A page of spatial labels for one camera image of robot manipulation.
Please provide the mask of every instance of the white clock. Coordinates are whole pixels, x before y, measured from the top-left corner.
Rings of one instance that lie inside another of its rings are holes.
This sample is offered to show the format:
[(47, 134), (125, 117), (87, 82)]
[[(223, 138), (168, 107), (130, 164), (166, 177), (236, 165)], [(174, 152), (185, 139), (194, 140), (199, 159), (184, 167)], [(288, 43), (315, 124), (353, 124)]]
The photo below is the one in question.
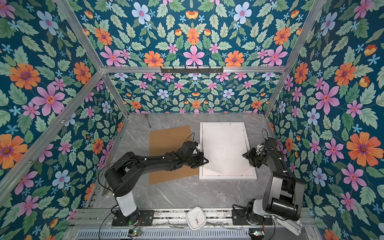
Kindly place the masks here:
[(187, 212), (185, 219), (192, 231), (199, 230), (207, 223), (207, 218), (205, 217), (204, 212), (200, 207), (195, 207)]

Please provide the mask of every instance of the cardboard sheet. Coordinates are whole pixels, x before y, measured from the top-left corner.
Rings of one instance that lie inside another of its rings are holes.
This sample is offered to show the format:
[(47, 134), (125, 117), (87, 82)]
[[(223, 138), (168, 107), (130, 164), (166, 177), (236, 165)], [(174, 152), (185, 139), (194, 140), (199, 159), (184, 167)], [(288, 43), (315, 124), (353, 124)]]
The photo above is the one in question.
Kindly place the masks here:
[[(166, 152), (178, 150), (185, 139), (191, 134), (189, 126), (168, 128), (149, 133), (149, 155), (159, 156)], [(149, 184), (171, 181), (199, 174), (199, 169), (188, 166), (175, 171), (157, 171), (149, 173)]]

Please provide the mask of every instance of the marble surface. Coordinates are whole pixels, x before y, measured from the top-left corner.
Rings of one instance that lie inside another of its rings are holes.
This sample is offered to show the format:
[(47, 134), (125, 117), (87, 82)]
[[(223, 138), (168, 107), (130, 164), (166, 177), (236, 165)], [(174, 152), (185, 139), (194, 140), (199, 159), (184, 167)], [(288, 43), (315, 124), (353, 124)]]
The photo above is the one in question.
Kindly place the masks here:
[[(129, 115), (128, 126), (120, 141), (113, 161), (124, 153), (149, 155), (151, 131), (189, 125), (195, 132), (195, 141), (200, 139), (200, 122), (244, 122), (250, 147), (263, 142), (262, 129), (269, 126), (262, 114), (144, 114)], [(267, 166), (256, 168), (256, 180), (199, 180), (199, 176), (149, 185), (148, 174), (142, 175), (133, 189), (139, 208), (192, 208), (246, 206), (253, 198), (261, 199), (270, 177)], [(91, 202), (92, 208), (110, 208), (116, 201), (109, 192), (107, 197), (99, 190)]]

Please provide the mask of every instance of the brown cardboard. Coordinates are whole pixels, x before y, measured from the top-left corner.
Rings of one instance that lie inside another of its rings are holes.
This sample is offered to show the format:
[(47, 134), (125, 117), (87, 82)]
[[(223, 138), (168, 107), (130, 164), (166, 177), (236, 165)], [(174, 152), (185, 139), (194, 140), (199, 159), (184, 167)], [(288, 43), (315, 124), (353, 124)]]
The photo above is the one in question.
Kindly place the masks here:
[[(159, 156), (166, 152), (177, 151), (191, 134), (189, 126), (168, 128), (149, 133), (149, 155)], [(199, 169), (183, 166), (174, 171), (157, 171), (149, 173), (149, 185), (171, 181), (199, 174)]]

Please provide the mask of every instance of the clock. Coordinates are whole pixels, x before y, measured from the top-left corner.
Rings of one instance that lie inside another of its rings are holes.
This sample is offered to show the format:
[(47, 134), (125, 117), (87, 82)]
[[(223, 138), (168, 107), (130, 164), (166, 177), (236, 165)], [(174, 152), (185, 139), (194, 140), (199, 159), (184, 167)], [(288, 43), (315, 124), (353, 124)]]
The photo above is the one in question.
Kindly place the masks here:
[(207, 223), (207, 218), (205, 217), (204, 212), (200, 207), (195, 207), (187, 212), (185, 219), (192, 231), (199, 230)]

